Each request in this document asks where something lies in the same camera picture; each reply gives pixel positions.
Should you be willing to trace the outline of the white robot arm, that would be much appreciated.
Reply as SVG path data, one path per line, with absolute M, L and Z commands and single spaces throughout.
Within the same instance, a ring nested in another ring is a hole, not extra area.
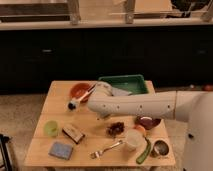
M 183 171 L 213 171 L 213 92 L 166 91 L 113 96 L 112 86 L 98 82 L 88 108 L 108 115 L 136 115 L 187 122 Z

